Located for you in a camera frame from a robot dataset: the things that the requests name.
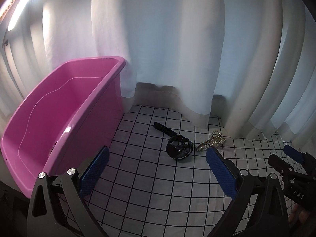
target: human hand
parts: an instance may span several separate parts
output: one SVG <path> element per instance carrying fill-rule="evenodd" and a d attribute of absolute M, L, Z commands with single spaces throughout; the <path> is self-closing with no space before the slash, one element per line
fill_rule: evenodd
<path fill-rule="evenodd" d="M 289 223 L 291 223 L 294 218 L 295 218 L 295 214 L 296 212 L 298 211 L 298 209 L 301 208 L 300 205 L 298 204 L 295 204 L 292 211 L 291 211 L 291 214 L 289 215 Z M 307 211 L 306 209 L 303 209 L 300 214 L 299 214 L 299 220 L 300 220 L 300 223 L 303 224 L 305 223 L 305 221 L 307 220 L 307 218 L 309 217 L 309 215 L 311 214 L 311 212 Z"/>

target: white curtain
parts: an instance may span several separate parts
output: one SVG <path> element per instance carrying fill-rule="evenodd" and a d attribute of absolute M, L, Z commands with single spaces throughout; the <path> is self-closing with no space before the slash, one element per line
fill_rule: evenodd
<path fill-rule="evenodd" d="M 122 56 L 121 92 L 177 109 L 197 127 L 210 113 L 229 136 L 278 131 L 316 144 L 316 24 L 301 0 L 30 0 L 0 54 L 0 131 L 61 63 Z"/>

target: watch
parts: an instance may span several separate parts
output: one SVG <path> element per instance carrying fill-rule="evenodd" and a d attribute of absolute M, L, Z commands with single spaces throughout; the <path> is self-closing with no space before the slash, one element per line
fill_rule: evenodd
<path fill-rule="evenodd" d="M 171 158 L 175 160 L 184 159 L 193 151 L 193 144 L 188 138 L 177 134 L 158 122 L 154 123 L 154 128 L 171 137 L 166 146 L 166 151 Z"/>

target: watch strap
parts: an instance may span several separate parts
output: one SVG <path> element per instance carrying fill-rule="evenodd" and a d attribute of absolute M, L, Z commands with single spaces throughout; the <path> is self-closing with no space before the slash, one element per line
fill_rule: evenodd
<path fill-rule="evenodd" d="M 175 135 L 177 135 L 176 132 L 174 132 L 173 130 L 171 130 L 170 128 L 158 123 L 158 122 L 155 122 L 154 123 L 154 128 L 156 128 L 157 130 L 165 133 L 166 135 L 170 136 L 170 137 L 174 137 Z"/>

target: curtain fold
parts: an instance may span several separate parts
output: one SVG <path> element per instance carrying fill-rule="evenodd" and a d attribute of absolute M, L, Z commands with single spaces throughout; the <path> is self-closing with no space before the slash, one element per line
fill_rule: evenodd
<path fill-rule="evenodd" d="M 63 62 L 122 56 L 126 111 L 166 106 L 197 127 L 212 113 L 230 137 L 277 130 L 296 148 L 314 144 L 316 23 L 301 0 L 30 0 L 9 32 L 8 21 L 0 131 Z"/>

